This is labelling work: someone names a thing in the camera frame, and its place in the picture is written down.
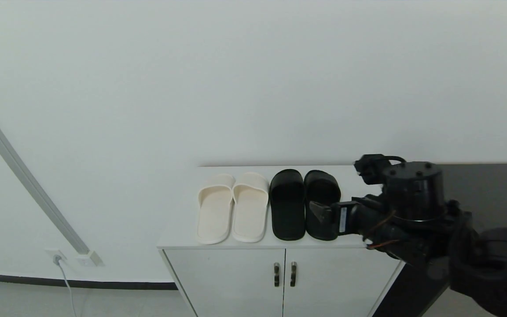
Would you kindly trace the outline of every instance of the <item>cabinet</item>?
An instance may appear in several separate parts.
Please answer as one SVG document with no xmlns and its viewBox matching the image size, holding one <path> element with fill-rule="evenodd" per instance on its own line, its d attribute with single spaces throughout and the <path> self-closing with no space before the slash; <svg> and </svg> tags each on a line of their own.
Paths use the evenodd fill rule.
<svg viewBox="0 0 507 317">
<path fill-rule="evenodd" d="M 283 279 L 274 283 L 284 250 L 166 250 L 173 271 L 198 316 L 280 317 Z"/>
<path fill-rule="evenodd" d="M 270 180 L 284 168 L 257 166 L 253 170 Z M 354 172 L 349 176 L 351 167 L 292 168 L 301 173 L 329 172 L 348 199 L 380 190 L 366 186 Z M 195 174 L 206 179 L 251 170 L 199 168 Z M 191 193 L 196 193 L 195 187 L 187 194 Z M 320 241 L 306 234 L 297 241 L 281 241 L 271 232 L 270 215 L 267 232 L 258 243 L 241 243 L 230 236 L 221 243 L 201 245 L 195 241 L 196 202 L 188 200 L 189 205 L 178 209 L 165 226 L 157 247 L 197 317 L 368 317 L 403 266 L 384 253 L 367 250 L 358 235 Z"/>
</svg>

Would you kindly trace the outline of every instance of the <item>cable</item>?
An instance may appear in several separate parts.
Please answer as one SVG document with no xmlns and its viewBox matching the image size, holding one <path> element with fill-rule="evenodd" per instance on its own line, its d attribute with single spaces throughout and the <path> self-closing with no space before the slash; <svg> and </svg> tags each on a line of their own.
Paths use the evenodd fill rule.
<svg viewBox="0 0 507 317">
<path fill-rule="evenodd" d="M 399 161 L 400 163 L 406 163 L 406 160 L 400 156 L 385 156 L 383 160 Z"/>
<path fill-rule="evenodd" d="M 367 246 L 367 249 L 368 250 L 374 250 L 377 247 L 384 247 L 385 245 L 393 244 L 393 243 L 396 243 L 398 241 L 400 241 L 400 240 L 389 240 L 387 242 L 383 242 L 383 243 L 379 243 L 379 244 L 370 244 L 370 245 Z"/>
<path fill-rule="evenodd" d="M 74 313 L 74 317 L 77 317 L 76 315 L 76 308 L 74 307 L 74 295 L 72 293 L 72 288 L 70 287 L 70 284 L 68 283 L 68 279 L 66 278 L 66 273 L 64 273 L 64 269 L 62 269 L 62 265 L 60 265 L 60 260 L 63 261 L 62 257 L 60 255 L 54 255 L 54 259 L 52 260 L 55 265 L 58 265 L 60 268 L 60 271 L 62 271 L 62 276 L 64 277 L 64 282 L 66 282 L 66 286 L 68 287 L 68 290 L 70 291 L 70 300 L 72 301 L 72 312 Z"/>
<path fill-rule="evenodd" d="M 373 233 L 375 232 L 376 229 L 378 229 L 381 225 L 384 225 L 385 223 L 387 223 L 392 217 L 394 217 L 394 214 L 396 214 L 396 210 L 393 210 L 385 219 L 379 221 L 376 225 L 374 225 L 371 229 L 369 229 L 369 231 L 367 233 L 364 234 L 363 236 L 363 241 L 365 241 L 366 239 L 368 239 L 370 236 L 373 235 Z"/>
</svg>

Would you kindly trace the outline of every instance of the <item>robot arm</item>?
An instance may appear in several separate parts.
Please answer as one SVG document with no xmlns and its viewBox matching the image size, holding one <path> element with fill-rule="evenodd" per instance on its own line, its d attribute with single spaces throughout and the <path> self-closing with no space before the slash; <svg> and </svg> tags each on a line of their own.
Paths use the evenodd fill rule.
<svg viewBox="0 0 507 317">
<path fill-rule="evenodd" d="M 322 223 L 334 224 L 338 235 L 362 235 L 371 241 L 368 249 L 431 279 L 448 277 L 451 289 L 507 317 L 507 228 L 475 232 L 471 213 L 455 200 L 445 201 L 442 171 L 433 163 L 375 154 L 364 155 L 355 167 L 366 184 L 382 184 L 382 193 L 331 206 L 310 202 Z"/>
</svg>

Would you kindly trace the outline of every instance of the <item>cabinet door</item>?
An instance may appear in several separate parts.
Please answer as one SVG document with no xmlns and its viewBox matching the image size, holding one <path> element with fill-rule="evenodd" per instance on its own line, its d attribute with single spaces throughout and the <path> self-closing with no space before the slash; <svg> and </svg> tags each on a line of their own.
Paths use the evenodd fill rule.
<svg viewBox="0 0 507 317">
<path fill-rule="evenodd" d="M 399 263 L 366 249 L 287 249 L 283 317 L 366 317 Z"/>
<path fill-rule="evenodd" d="M 284 249 L 165 254 L 198 317 L 282 317 Z M 277 287 L 274 263 L 279 265 Z"/>
</svg>

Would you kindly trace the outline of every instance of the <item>white slipper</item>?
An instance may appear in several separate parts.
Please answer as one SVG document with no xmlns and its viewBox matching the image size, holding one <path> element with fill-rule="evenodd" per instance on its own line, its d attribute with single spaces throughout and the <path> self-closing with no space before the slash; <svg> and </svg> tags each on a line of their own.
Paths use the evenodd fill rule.
<svg viewBox="0 0 507 317">
<path fill-rule="evenodd" d="M 241 242 L 258 242 L 265 233 L 265 218 L 269 201 L 269 182 L 254 172 L 242 174 L 236 180 L 232 193 L 234 224 L 232 236 Z"/>
<path fill-rule="evenodd" d="M 209 179 L 199 191 L 197 241 L 214 244 L 223 241 L 230 233 L 234 177 L 219 174 Z"/>
</svg>

